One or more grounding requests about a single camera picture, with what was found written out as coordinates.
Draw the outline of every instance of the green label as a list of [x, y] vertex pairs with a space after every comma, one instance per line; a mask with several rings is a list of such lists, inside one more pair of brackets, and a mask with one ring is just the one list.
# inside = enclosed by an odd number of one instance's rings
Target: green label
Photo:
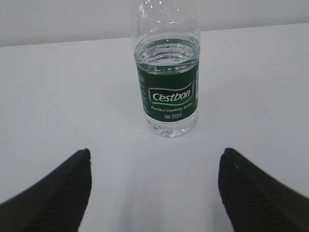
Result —
[[145, 113], [162, 122], [189, 117], [197, 108], [198, 64], [189, 71], [156, 75], [138, 68]]

